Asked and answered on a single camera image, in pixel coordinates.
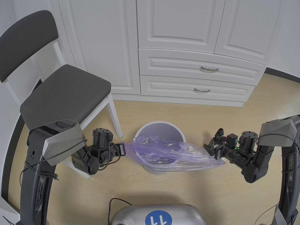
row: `baseboard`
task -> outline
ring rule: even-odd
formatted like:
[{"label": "baseboard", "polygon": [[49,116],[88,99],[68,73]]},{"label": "baseboard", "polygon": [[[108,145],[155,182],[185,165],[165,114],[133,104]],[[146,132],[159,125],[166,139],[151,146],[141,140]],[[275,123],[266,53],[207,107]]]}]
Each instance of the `baseboard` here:
[{"label": "baseboard", "polygon": [[160,102],[160,103],[188,103],[188,104],[202,104],[202,105],[218,105],[242,107],[244,102],[215,100],[215,99],[201,99],[201,98],[185,98],[185,97],[163,97],[163,96],[145,96],[139,94],[112,94],[114,100],[127,101],[143,101],[143,102]]},{"label": "baseboard", "polygon": [[278,71],[276,69],[272,69],[272,68],[268,67],[268,68],[266,68],[265,73],[300,83],[300,78],[295,77],[295,76],[285,73],[285,72]]},{"label": "baseboard", "polygon": [[[39,80],[37,82],[37,84],[35,85],[35,88],[33,89],[33,91],[42,83],[41,80]],[[21,132],[23,130],[24,127],[24,120],[22,118],[22,116],[20,115],[15,129],[13,130],[13,135],[11,136],[9,145],[8,145],[8,150],[6,153],[6,157],[5,157],[5,161],[4,161],[4,166],[3,166],[3,174],[2,174],[2,185],[1,185],[1,196],[2,198],[11,205],[12,208],[14,208],[17,212],[18,209],[9,202],[8,200],[8,188],[9,188],[9,178],[10,178],[10,173],[11,173],[11,166],[13,164],[13,157],[15,155],[16,152],[16,148],[17,148],[17,144],[21,135]]]}]

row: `white logo symbol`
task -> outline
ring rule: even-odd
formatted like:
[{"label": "white logo symbol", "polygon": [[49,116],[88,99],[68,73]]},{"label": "white logo symbol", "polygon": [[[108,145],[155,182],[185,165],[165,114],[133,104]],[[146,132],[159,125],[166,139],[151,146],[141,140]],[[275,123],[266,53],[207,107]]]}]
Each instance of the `white logo symbol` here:
[{"label": "white logo symbol", "polygon": [[[160,219],[160,225],[165,225],[167,223],[167,221],[165,221],[165,222],[163,221],[162,215],[159,216],[159,219]],[[157,225],[157,223],[154,223],[153,217],[150,217],[150,220],[151,220],[151,225]]]}]

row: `wooden floor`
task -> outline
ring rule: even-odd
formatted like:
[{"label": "wooden floor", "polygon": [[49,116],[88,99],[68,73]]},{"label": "wooden floor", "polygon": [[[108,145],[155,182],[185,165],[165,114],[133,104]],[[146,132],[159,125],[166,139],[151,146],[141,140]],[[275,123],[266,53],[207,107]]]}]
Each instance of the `wooden floor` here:
[{"label": "wooden floor", "polygon": [[[264,122],[300,114],[300,83],[265,74],[242,108],[134,101],[115,101],[115,106],[123,138],[116,136],[106,108],[84,130],[88,145],[92,144],[95,128],[111,130],[114,142],[130,142],[141,126],[163,120],[178,126],[187,142],[202,146],[220,127],[226,135],[240,136],[245,130],[259,133]],[[9,200],[18,208],[19,174],[24,168],[27,136],[28,129],[24,127],[10,176]],[[188,203],[196,206],[211,225],[253,225],[260,214],[279,201],[281,169],[280,148],[272,155],[267,175],[253,184],[245,182],[241,170],[228,161],[205,171],[153,175],[123,157],[89,180],[60,163],[47,219],[50,225],[106,225],[109,200],[118,197],[135,205]],[[114,201],[111,217],[125,205]],[[270,224],[273,212],[274,209],[266,212],[257,224]]]}]

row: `trash bag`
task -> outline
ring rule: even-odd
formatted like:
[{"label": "trash bag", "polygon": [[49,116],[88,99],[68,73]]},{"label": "trash bag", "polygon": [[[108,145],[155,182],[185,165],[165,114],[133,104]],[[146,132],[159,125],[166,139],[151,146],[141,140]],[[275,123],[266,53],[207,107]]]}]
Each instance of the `trash bag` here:
[{"label": "trash bag", "polygon": [[205,170],[225,164],[222,159],[215,160],[204,148],[187,142],[163,141],[151,133],[124,145],[130,159],[163,172]]}]

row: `chair backrest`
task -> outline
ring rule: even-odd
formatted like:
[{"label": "chair backrest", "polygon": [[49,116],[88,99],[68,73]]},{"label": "chair backrest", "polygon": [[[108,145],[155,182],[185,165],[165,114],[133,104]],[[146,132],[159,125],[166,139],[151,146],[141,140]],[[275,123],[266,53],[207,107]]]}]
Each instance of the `chair backrest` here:
[{"label": "chair backrest", "polygon": [[50,11],[32,13],[13,24],[0,37],[0,81],[48,43],[58,38]]}]

